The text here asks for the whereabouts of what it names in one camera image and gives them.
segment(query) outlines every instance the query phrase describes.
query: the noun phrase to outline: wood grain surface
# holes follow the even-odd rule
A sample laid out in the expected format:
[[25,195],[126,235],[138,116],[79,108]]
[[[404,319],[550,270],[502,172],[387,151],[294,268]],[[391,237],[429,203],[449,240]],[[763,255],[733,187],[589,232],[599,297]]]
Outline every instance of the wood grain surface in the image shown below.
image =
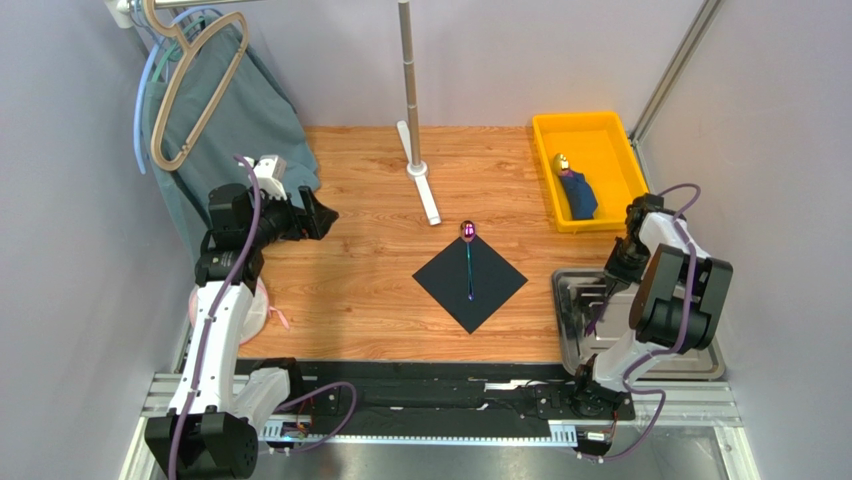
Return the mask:
[[[269,318],[242,357],[558,362],[550,276],[602,267],[617,232],[558,233],[527,128],[433,127],[422,154],[443,223],[430,227],[396,129],[311,128],[317,197],[340,212],[322,241],[264,250]],[[469,335],[412,274],[458,236],[462,220],[529,282]]]

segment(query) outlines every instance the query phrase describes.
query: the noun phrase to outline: beige hanger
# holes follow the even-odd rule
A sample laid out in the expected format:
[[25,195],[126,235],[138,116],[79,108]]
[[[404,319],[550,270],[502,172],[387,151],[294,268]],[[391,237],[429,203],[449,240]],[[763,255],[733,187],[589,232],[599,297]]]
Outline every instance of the beige hanger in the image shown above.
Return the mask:
[[[222,100],[222,96],[225,94],[228,84],[231,83],[231,79],[237,72],[237,67],[239,67],[240,61],[245,55],[249,44],[248,25],[242,13],[229,13],[208,25],[207,28],[205,28],[198,37],[195,38],[195,40],[190,42],[187,40],[186,36],[184,36],[179,25],[166,26],[160,23],[155,13],[154,1],[155,0],[145,0],[145,3],[143,4],[145,15],[148,17],[148,23],[151,24],[151,28],[159,32],[161,35],[175,39],[180,44],[181,49],[183,49],[184,52],[183,57],[178,62],[172,79],[166,88],[166,95],[163,97],[163,103],[160,106],[160,112],[157,114],[157,120],[154,122],[154,131],[151,135],[151,158],[154,160],[154,163],[163,170],[173,172],[177,170],[184,160],[186,160],[186,157],[189,156],[189,152],[192,151],[192,148],[201,136],[201,132],[204,131],[204,127],[207,126],[207,122],[210,120],[210,117],[213,116],[213,111],[216,110],[216,107],[219,105],[219,101]],[[231,64],[225,71],[225,75],[219,82],[219,86],[216,87],[216,91],[213,92],[213,97],[210,98],[207,106],[204,107],[204,111],[201,112],[201,117],[198,119],[198,122],[192,128],[192,131],[189,132],[189,136],[186,137],[186,142],[183,147],[181,147],[174,159],[171,161],[166,160],[163,156],[162,147],[163,137],[166,132],[166,122],[168,121],[169,114],[174,106],[178,88],[180,88],[180,84],[183,82],[183,77],[186,76],[190,63],[192,63],[195,56],[198,55],[198,51],[201,50],[201,47],[203,47],[204,44],[213,37],[213,35],[235,22],[239,22],[243,30],[243,40],[240,42],[237,53],[234,55],[234,59],[231,60]]]

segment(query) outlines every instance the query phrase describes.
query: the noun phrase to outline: pink strap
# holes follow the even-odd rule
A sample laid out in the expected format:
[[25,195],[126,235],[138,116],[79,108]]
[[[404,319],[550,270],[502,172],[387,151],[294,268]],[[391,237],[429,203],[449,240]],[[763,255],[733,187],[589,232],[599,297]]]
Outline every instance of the pink strap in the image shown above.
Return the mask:
[[281,310],[278,310],[277,308],[270,305],[269,306],[269,314],[271,315],[273,313],[278,315],[278,319],[281,320],[281,323],[284,325],[284,328],[286,328],[287,330],[290,330],[290,323],[287,322],[287,317],[285,317],[284,314],[281,313]]

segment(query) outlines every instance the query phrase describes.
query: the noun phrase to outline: metal tray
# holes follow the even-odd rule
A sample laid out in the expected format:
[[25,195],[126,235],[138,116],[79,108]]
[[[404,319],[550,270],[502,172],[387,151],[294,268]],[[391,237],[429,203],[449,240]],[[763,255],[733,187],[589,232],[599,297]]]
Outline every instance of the metal tray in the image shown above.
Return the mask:
[[[593,269],[563,268],[553,272],[553,300],[559,325],[562,365],[574,373],[592,355],[611,347],[628,330],[627,318],[637,287],[616,294],[609,302],[597,334],[585,337],[585,326],[598,313],[602,303],[603,272]],[[690,350],[660,362],[642,376],[644,379],[715,380],[725,373],[725,362],[716,339],[705,350]]]

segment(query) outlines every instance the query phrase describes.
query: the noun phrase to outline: black square cloth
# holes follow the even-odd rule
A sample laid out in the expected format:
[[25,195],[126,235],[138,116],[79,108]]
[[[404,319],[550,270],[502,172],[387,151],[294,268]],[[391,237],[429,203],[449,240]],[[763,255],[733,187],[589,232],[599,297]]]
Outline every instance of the black square cloth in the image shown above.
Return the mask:
[[473,301],[467,298],[467,248],[461,238],[457,238],[414,274],[417,283],[467,333],[473,333],[527,283],[526,277],[479,237],[470,243],[470,256],[473,264]]

